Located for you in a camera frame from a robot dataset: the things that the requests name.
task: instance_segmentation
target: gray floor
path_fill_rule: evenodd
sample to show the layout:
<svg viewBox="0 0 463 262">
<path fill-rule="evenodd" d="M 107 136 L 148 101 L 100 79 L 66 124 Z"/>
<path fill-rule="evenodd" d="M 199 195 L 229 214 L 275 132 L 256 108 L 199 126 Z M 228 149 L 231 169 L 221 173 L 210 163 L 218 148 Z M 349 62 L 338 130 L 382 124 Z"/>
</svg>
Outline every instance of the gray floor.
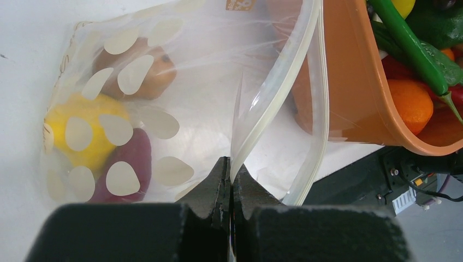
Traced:
<svg viewBox="0 0 463 262">
<path fill-rule="evenodd" d="M 451 178 L 444 193 L 453 198 L 462 196 L 463 183 Z M 463 202 L 442 199 L 440 205 L 433 204 L 427 211 L 413 205 L 397 219 L 419 262 L 463 261 Z"/>
</svg>

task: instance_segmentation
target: orange container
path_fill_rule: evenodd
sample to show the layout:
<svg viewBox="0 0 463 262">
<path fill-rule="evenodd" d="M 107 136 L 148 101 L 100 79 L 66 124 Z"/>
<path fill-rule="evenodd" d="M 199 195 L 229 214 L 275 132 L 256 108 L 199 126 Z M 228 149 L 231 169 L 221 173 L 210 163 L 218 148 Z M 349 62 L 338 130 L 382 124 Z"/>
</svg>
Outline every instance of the orange container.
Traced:
<svg viewBox="0 0 463 262">
<path fill-rule="evenodd" d="M 330 140 L 404 146 L 442 156 L 463 147 L 463 126 L 448 108 L 436 109 L 415 136 L 392 100 L 365 0 L 324 1 L 325 43 L 330 96 Z M 292 92 L 304 130 L 312 130 L 309 76 L 303 65 Z"/>
</svg>

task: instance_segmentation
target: screw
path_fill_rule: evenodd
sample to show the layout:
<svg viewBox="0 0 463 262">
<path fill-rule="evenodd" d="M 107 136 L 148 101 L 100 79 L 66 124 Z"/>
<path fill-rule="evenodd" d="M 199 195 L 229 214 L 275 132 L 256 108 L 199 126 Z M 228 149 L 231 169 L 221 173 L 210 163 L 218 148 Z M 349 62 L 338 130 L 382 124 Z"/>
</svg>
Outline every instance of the screw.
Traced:
<svg viewBox="0 0 463 262">
<path fill-rule="evenodd" d="M 395 168 L 391 169 L 391 175 L 392 176 L 398 176 L 399 175 L 399 171 Z"/>
</svg>

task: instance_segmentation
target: black cable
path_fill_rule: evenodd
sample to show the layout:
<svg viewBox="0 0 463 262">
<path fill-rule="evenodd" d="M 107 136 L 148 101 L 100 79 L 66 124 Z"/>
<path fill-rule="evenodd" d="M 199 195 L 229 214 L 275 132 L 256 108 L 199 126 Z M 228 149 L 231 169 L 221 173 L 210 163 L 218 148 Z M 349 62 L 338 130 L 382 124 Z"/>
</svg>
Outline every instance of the black cable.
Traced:
<svg viewBox="0 0 463 262">
<path fill-rule="evenodd" d="M 461 196 L 459 198 L 451 198 L 449 195 L 446 195 L 446 194 L 442 194 L 442 193 L 438 193 L 438 192 L 434 192 L 434 191 L 422 190 L 422 189 L 419 189 L 417 186 L 415 186 L 413 184 L 413 182 L 410 182 L 408 179 L 406 179 L 403 176 L 402 172 L 399 173 L 399 176 L 406 184 L 408 184 L 411 188 L 415 189 L 415 191 L 417 191 L 417 192 L 420 192 L 420 193 L 423 193 L 423 194 L 426 194 L 426 195 L 430 195 L 430 196 L 433 196 L 433 197 L 445 198 L 445 199 L 448 199 L 448 200 L 453 201 L 453 202 L 463 202 L 463 196 Z"/>
</svg>

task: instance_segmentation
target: orange label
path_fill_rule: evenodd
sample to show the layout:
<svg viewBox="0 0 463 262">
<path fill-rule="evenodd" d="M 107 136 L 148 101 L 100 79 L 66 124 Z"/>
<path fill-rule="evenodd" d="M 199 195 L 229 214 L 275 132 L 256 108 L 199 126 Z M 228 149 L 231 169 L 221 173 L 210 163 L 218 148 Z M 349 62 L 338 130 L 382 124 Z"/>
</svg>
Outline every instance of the orange label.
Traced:
<svg viewBox="0 0 463 262">
<path fill-rule="evenodd" d="M 227 0 L 228 11 L 250 11 L 256 0 Z"/>
</svg>

